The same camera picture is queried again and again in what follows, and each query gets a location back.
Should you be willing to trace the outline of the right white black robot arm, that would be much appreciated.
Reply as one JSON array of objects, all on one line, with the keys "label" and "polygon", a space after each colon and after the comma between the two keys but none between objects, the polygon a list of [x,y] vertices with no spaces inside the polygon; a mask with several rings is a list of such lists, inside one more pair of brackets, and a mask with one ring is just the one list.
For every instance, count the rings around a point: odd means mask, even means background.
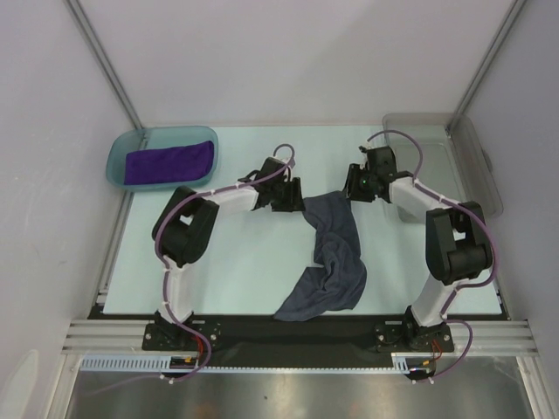
[{"label": "right white black robot arm", "polygon": [[365,161],[352,163],[344,186],[351,201],[382,199],[406,210],[425,227],[425,262],[429,277],[407,307],[403,343],[420,351],[442,333],[446,314],[458,293],[490,285],[498,261],[481,206],[449,199],[397,169],[390,147],[360,147]]}]

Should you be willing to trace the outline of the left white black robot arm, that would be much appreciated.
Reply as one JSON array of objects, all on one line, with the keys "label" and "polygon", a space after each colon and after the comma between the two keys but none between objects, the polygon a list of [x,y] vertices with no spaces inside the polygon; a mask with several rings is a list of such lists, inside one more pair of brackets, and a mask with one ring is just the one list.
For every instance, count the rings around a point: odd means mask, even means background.
[{"label": "left white black robot arm", "polygon": [[208,249],[217,221],[266,206],[275,212],[305,209],[293,165],[291,160],[268,157],[261,169],[230,186],[200,192],[182,186],[173,192],[152,230],[163,268],[162,306],[156,314],[167,322],[161,336],[170,347],[182,349],[191,342],[192,328],[185,323],[194,312],[190,270]]}]

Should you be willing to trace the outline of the purple towel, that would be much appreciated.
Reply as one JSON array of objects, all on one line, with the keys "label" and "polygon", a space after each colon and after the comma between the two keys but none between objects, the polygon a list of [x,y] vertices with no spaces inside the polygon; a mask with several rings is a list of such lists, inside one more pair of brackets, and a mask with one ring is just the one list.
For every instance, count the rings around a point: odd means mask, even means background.
[{"label": "purple towel", "polygon": [[124,184],[197,181],[210,173],[214,157],[215,146],[212,141],[128,153],[125,160]]}]

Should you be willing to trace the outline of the dark blue grey towel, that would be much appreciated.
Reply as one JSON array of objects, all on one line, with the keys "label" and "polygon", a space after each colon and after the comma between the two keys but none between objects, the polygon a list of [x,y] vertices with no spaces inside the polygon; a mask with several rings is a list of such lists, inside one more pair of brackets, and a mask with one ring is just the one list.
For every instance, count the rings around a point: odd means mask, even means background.
[{"label": "dark blue grey towel", "polygon": [[273,318],[303,322],[326,312],[352,310],[367,283],[359,233],[350,200],[333,191],[304,200],[305,221],[314,228],[312,266],[300,275]]}]

